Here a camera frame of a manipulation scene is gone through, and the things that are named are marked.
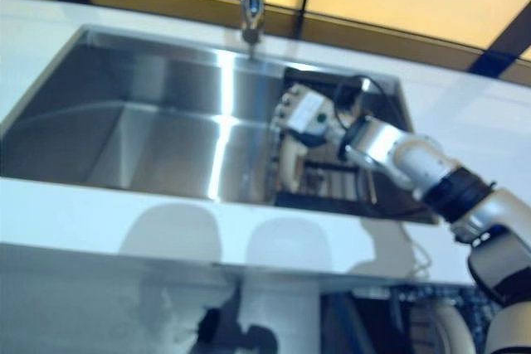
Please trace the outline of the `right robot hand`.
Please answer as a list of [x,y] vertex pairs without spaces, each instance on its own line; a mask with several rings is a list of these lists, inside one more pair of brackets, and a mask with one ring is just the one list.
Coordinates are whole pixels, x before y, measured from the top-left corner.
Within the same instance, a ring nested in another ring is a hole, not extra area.
[[345,135],[334,115],[333,101],[299,83],[290,86],[277,103],[272,126],[307,148],[331,144],[337,148]]

